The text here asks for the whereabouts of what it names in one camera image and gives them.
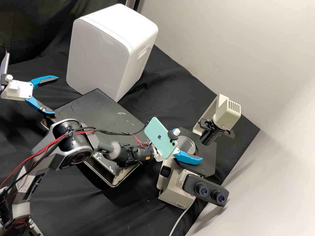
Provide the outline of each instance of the black cloth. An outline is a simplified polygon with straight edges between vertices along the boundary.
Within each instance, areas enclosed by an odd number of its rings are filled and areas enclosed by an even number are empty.
[[[0,44],[6,42],[11,64],[24,61],[10,65],[8,73],[22,81],[59,76],[57,83],[34,91],[35,98],[53,109],[79,97],[66,83],[73,20],[116,1],[8,2],[1,6],[0,18],[13,14],[11,27],[0,27],[11,30],[1,31]],[[30,18],[29,25],[24,18]],[[119,104],[144,123],[156,116],[168,129],[182,126],[191,130],[214,98],[211,90],[154,47],[141,79]],[[46,132],[40,125],[42,116],[26,103],[0,100],[0,105],[2,180],[28,157]],[[215,183],[222,183],[259,129],[242,116],[234,131],[234,140],[225,136],[216,140],[216,173],[210,177]],[[159,168],[156,163],[139,167],[117,188],[108,187],[83,165],[50,172],[32,198],[34,220],[48,236],[168,235],[182,210],[157,199],[155,173]],[[174,235],[184,235],[204,206],[197,200]]]

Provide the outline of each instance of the white container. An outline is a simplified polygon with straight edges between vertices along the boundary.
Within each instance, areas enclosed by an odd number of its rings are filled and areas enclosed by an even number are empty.
[[[116,102],[139,80],[158,28],[116,4],[73,23],[67,83],[81,94],[101,89]]]

